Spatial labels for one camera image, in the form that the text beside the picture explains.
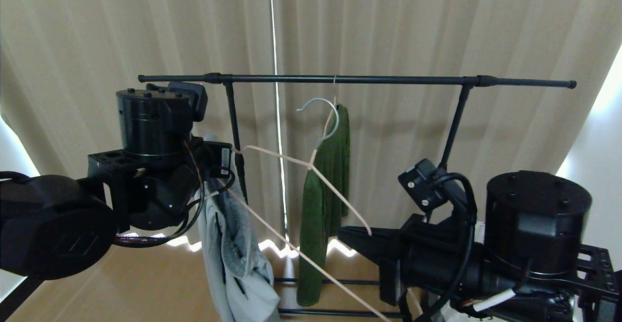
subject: black horizontal rod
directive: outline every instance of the black horizontal rod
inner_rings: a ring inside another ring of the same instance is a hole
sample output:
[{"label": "black horizontal rod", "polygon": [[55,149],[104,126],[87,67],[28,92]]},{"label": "black horizontal rod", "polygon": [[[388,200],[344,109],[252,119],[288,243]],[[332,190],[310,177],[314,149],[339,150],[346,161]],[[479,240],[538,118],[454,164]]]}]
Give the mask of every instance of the black horizontal rod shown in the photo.
[{"label": "black horizontal rod", "polygon": [[214,85],[222,83],[338,83],[338,84],[380,84],[380,85],[472,85],[486,87],[494,85],[548,86],[573,89],[576,81],[551,81],[548,79],[513,79],[493,76],[474,77],[403,77],[403,76],[250,76],[236,74],[208,73],[200,76],[138,76],[145,82],[204,82]]},{"label": "black horizontal rod", "polygon": [[[345,285],[380,285],[378,281],[365,281],[365,280],[337,280],[340,284]],[[275,277],[274,282],[289,282],[295,283],[298,282],[298,278],[286,278],[286,277]],[[322,280],[323,284],[332,284],[334,283],[331,280]]]},{"label": "black horizontal rod", "polygon": [[[279,313],[284,315],[325,315],[325,316],[353,316],[353,317],[378,317],[375,313],[369,311],[350,311],[350,310],[333,310],[333,309],[278,309]],[[404,318],[402,313],[398,312],[382,312],[388,318]]]}]

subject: cylindrical motor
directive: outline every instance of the cylindrical motor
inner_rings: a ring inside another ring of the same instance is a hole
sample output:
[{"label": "cylindrical motor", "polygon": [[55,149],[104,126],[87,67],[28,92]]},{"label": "cylindrical motor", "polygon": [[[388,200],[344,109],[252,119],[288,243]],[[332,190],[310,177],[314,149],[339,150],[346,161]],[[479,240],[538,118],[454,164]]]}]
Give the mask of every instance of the cylindrical motor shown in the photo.
[{"label": "cylindrical motor", "polygon": [[116,93],[123,149],[134,158],[165,158],[184,150],[190,138],[190,96],[164,90]]},{"label": "cylindrical motor", "polygon": [[496,269],[515,278],[531,259],[532,275],[553,277],[575,268],[589,192],[539,171],[519,171],[488,182],[484,250]]}]

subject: hanging clothes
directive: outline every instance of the hanging clothes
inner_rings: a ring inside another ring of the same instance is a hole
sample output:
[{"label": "hanging clothes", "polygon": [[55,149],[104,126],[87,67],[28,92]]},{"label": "hanging clothes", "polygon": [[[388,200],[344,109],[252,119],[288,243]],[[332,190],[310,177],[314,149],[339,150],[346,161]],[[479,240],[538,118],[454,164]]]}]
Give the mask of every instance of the hanging clothes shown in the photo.
[{"label": "hanging clothes", "polygon": [[[349,116],[348,109],[337,106],[340,123],[330,138],[317,148],[315,167],[333,186],[348,199],[349,192]],[[331,131],[335,119],[331,122]],[[348,207],[333,193],[317,174],[307,172],[302,193],[302,223],[300,226],[300,251],[324,268],[328,238],[336,236],[342,224],[342,216]],[[311,264],[300,261],[298,265],[298,291],[296,300],[300,306],[311,306],[320,300],[322,274]]]},{"label": "hanging clothes", "polygon": [[[214,179],[206,185],[207,193],[221,187]],[[231,190],[242,193],[237,180]],[[259,250],[244,205],[229,192],[218,194],[206,200],[198,223],[209,292],[222,322],[279,322],[272,265]]]}]

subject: white wall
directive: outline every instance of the white wall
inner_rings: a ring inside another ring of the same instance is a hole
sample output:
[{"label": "white wall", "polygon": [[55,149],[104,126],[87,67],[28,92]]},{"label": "white wall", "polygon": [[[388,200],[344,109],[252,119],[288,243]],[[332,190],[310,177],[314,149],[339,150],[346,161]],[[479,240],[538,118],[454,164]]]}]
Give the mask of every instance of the white wall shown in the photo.
[{"label": "white wall", "polygon": [[[39,175],[21,141],[2,118],[0,118],[0,151],[0,170],[17,171],[28,176]],[[25,277],[0,270],[0,302],[24,279]]]},{"label": "white wall", "polygon": [[609,249],[622,270],[622,49],[557,175],[591,193],[583,243]]}]

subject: curtain fold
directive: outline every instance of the curtain fold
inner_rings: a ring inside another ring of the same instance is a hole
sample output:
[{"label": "curtain fold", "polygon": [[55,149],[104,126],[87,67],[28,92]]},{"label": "curtain fold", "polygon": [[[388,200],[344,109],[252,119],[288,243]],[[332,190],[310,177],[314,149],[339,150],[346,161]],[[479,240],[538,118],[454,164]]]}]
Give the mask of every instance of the curtain fold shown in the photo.
[{"label": "curtain fold", "polygon": [[[496,174],[555,172],[622,41],[622,0],[274,0],[278,72],[324,75],[574,79],[574,90],[471,91],[449,170],[473,182],[484,218]],[[351,121],[350,200],[370,225],[399,227],[416,205],[397,176],[440,161],[458,87],[338,85]],[[328,106],[296,112],[333,85],[280,85],[284,150],[311,155]],[[286,167],[290,236],[298,240],[305,169]],[[434,220],[449,215],[439,209]],[[345,224],[358,225],[353,216]]]},{"label": "curtain fold", "polygon": [[[42,174],[121,147],[115,92],[138,74],[274,72],[270,0],[1,0],[2,116]],[[222,85],[194,135],[233,142]],[[235,85],[242,145],[276,150],[274,85]],[[278,160],[247,153],[249,204],[283,231]],[[271,235],[259,224],[258,238]],[[189,234],[198,241],[196,231]]]}]

